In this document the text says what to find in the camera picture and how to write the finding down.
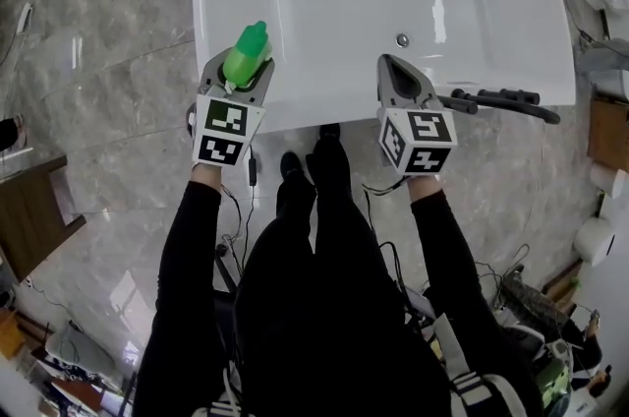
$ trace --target person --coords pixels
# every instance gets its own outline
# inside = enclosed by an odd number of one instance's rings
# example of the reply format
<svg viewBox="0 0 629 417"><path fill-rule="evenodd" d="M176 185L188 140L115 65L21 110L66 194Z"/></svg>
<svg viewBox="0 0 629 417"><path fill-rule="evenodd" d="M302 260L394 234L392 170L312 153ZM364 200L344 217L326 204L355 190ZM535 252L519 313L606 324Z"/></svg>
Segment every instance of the person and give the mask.
<svg viewBox="0 0 629 417"><path fill-rule="evenodd" d="M585 330L581 331L572 319L560 311L548 297L524 283L521 268L507 274L502 282L502 293L507 306L524 325L543 334L546 342L562 338L573 345L575 368L573 386L581 387L596 373L602 361L597 333L599 316L592 314Z"/></svg>
<svg viewBox="0 0 629 417"><path fill-rule="evenodd" d="M23 149L27 145L24 116L19 114L0 122L0 151Z"/></svg>
<svg viewBox="0 0 629 417"><path fill-rule="evenodd" d="M451 415L451 383L429 346L405 326L401 294L352 200L339 138L340 126L321 127L306 157L314 184L294 153L282 156L276 217L252 249L235 302L243 415ZM530 367L482 295L438 180L413 178L408 189L435 311L447 315L470 370L503 377L527 415L542 416ZM225 389L229 359L211 283L220 191L220 168L193 169L162 255L136 416L193 415ZM495 403L480 415L508 411Z"/></svg>

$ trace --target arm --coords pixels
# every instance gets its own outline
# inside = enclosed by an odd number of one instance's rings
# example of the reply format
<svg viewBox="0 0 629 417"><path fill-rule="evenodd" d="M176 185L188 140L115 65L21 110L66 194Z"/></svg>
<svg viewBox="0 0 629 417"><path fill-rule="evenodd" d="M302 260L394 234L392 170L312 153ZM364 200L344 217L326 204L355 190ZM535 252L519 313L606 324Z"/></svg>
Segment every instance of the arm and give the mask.
<svg viewBox="0 0 629 417"><path fill-rule="evenodd" d="M227 360L214 320L212 288L220 184L220 168L197 165L168 234L135 416L192 416L211 406L223 390Z"/></svg>
<svg viewBox="0 0 629 417"><path fill-rule="evenodd" d="M449 319L471 370L504 377L518 392L527 415L543 416L530 366L505 337L483 297L474 258L438 181L412 179L409 191L434 311Z"/></svg>
<svg viewBox="0 0 629 417"><path fill-rule="evenodd" d="M434 297L432 305L438 315L451 316L465 306L460 291L482 298L474 258L437 179L414 178L409 181L409 193Z"/></svg>

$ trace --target black pants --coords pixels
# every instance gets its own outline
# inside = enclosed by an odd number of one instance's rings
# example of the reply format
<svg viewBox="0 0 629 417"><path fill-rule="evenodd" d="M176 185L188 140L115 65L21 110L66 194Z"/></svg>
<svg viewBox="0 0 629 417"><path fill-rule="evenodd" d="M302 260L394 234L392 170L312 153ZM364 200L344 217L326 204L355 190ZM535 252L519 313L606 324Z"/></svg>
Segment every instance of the black pants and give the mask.
<svg viewBox="0 0 629 417"><path fill-rule="evenodd" d="M370 392L375 381L361 374L393 369L394 356L382 346L392 342L393 326L404 323L375 236L352 200L341 144L324 137L307 161L316 188L301 173L281 185L277 217L258 237L237 294L243 388L256 415L277 414L266 405L278 390L282 406L298 405L294 414L301 415L323 415L315 411L327 404L321 388L344 387L348 377Z"/></svg>
<svg viewBox="0 0 629 417"><path fill-rule="evenodd" d="M0 151L10 148L18 140L18 127L13 118L0 122Z"/></svg>
<svg viewBox="0 0 629 417"><path fill-rule="evenodd" d="M307 321L295 311L305 310L315 294L319 302L327 292L330 298L362 297L361 302L375 297L371 305L384 311L400 304L375 236L352 199L341 144L324 137L307 160L316 188L302 173L289 175L277 193L277 217L260 234L247 262L236 308L244 345L257 343L267 328L275 330L277 321ZM315 199L313 253L309 236Z"/></svg>
<svg viewBox="0 0 629 417"><path fill-rule="evenodd" d="M300 173L281 185L277 217L257 239L237 295L243 388L254 413L276 414L265 405L270 394L281 392L285 408L299 408L295 414L324 415L314 412L315 406L345 388L350 410L363 405L358 413L417 415L427 398L431 415L448 415L449 382L428 345L407 335L400 294L352 200L343 148L323 138L307 162L316 188ZM313 253L310 218L317 194ZM435 292L432 304L450 319L470 368L506 378L528 414L542 415L530 367L483 298L445 196L439 192L417 201L412 210ZM292 394L299 398L287 400Z"/></svg>

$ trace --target black handle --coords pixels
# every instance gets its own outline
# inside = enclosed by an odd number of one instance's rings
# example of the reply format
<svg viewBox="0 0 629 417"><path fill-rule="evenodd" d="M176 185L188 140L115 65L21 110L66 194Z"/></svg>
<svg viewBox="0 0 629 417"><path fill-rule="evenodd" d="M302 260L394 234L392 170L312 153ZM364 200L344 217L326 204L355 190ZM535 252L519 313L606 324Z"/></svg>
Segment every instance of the black handle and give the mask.
<svg viewBox="0 0 629 417"><path fill-rule="evenodd" d="M534 106L525 102L518 102L515 100L509 100L506 98L494 98L483 97L481 95L471 95L461 89L456 89L452 92L454 98L461 98L465 100L471 100L481 106L495 107L497 109L506 109L507 111L515 111L516 113L528 114L529 116L535 116L536 118L543 119L550 125L558 125L561 122L561 118L557 113L554 113L543 107Z"/></svg>
<svg viewBox="0 0 629 417"><path fill-rule="evenodd" d="M471 100L465 100L462 98L453 98L439 96L439 100L443 107L452 109L452 111L459 111L460 113L476 114L479 112L479 105Z"/></svg>
<svg viewBox="0 0 629 417"><path fill-rule="evenodd" d="M479 95L484 97L506 98L507 100L515 100L516 102L525 102L527 104L533 104L534 106L540 105L540 95L534 91L525 90L508 90L502 89L501 91L491 90L479 90Z"/></svg>

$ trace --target black shoe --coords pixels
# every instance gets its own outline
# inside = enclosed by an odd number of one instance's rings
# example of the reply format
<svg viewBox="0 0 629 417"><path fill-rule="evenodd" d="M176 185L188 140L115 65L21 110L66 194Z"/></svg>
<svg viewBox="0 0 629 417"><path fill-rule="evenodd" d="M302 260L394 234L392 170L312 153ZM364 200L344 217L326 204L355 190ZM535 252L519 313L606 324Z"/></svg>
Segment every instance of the black shoe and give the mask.
<svg viewBox="0 0 629 417"><path fill-rule="evenodd" d="M279 170L282 173L282 179L286 181L286 178L293 172L304 172L302 162L299 157L292 151L286 151L282 156L282 161L279 163Z"/></svg>
<svg viewBox="0 0 629 417"><path fill-rule="evenodd" d="M327 125L321 125L318 129L319 138L325 136L332 137L334 139L341 139L341 125L339 123L328 123Z"/></svg>

